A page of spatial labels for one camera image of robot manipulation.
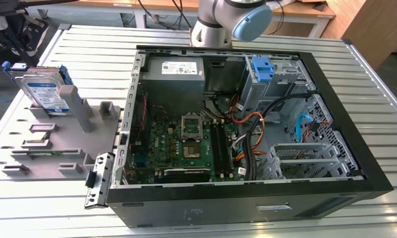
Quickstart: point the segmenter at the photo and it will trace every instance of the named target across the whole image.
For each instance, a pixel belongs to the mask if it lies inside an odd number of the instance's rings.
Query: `motherboard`
[[[230,145],[236,125],[186,115],[152,123],[147,154],[135,154],[131,184],[236,181]]]

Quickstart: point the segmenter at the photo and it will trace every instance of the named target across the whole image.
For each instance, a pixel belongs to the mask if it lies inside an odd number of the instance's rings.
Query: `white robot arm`
[[[230,48],[232,36],[244,42],[255,40],[272,19],[266,3],[267,0],[200,0],[192,46]]]

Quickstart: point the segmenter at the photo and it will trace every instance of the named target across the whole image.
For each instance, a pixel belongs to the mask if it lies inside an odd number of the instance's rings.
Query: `metal workbench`
[[[136,45],[190,44],[187,31],[72,26],[58,30],[40,60],[64,64],[91,105],[112,100],[124,107]],[[387,173],[395,191],[362,201],[319,220],[182,228],[130,229],[110,208],[84,210],[83,181],[0,181],[0,237],[397,237],[397,99],[354,46],[340,40],[268,36],[236,48],[312,52],[354,122]],[[31,119],[20,92],[0,121],[0,160]]]

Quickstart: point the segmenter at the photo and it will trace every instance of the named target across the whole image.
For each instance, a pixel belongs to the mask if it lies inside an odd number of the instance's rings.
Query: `blue drive bay latch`
[[[275,66],[270,62],[268,57],[252,57],[254,68],[258,74],[258,82],[267,83],[272,80],[275,74]]]

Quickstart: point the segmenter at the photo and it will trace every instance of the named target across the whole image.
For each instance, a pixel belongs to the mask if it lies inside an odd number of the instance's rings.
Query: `floor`
[[[31,16],[40,17],[35,10],[30,11],[30,13],[31,13]],[[39,55],[42,55],[48,45],[48,42],[51,41],[52,36],[56,32],[56,29],[62,23],[72,23],[78,25],[94,25],[94,26],[135,27],[135,19],[132,19],[132,14],[124,14],[123,16],[120,16],[119,14],[115,14],[115,13],[98,14],[98,13],[78,12],[78,11],[66,11],[66,12],[50,11],[48,15],[50,15],[48,23],[51,25],[51,28],[44,38],[43,45],[39,49]],[[179,24],[174,24],[178,19],[179,19],[179,16],[168,16],[167,18],[162,19],[162,21],[166,25],[170,25],[170,26],[172,25],[172,27],[178,29]],[[188,20],[192,24],[195,24],[196,22],[195,17],[188,17]],[[147,24],[150,28],[166,29],[164,26],[156,24],[150,18],[148,18]],[[180,29],[182,30],[188,29],[188,25],[186,21],[182,22]],[[397,59],[395,55],[391,55],[388,57],[384,64],[379,68],[378,73],[382,79],[384,80],[386,84],[391,88],[392,92],[397,96]],[[4,73],[0,73],[0,100],[12,100],[15,95],[18,94],[18,91],[19,91],[19,87],[11,82],[7,75]],[[0,119],[7,111],[10,104],[11,102],[0,102]]]

